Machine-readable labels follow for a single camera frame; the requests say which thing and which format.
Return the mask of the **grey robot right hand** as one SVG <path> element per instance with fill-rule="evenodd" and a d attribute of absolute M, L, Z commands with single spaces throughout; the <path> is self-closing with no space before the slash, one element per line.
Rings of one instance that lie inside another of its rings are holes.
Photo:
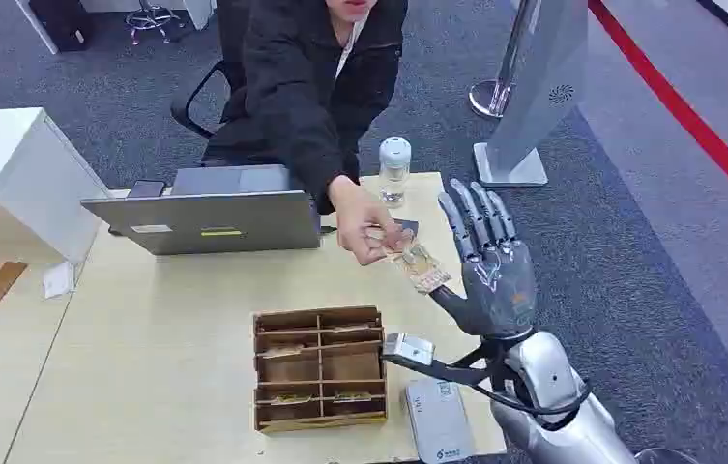
<path fill-rule="evenodd" d="M 477 182 L 456 178 L 457 197 L 438 196 L 461 261 L 461 297 L 443 284 L 429 293 L 461 331 L 475 336 L 516 338 L 537 316 L 537 284 L 530 250 L 519 239 L 502 198 Z"/>

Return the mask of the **person's hand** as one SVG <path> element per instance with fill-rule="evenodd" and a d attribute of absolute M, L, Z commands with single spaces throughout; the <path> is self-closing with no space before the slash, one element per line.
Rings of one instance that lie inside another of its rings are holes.
<path fill-rule="evenodd" d="M 338 244 L 350 251 L 359 264 L 377 262 L 391 251 L 402 251 L 414 239 L 385 205 L 347 176 L 337 176 L 328 187 L 335 207 Z"/>

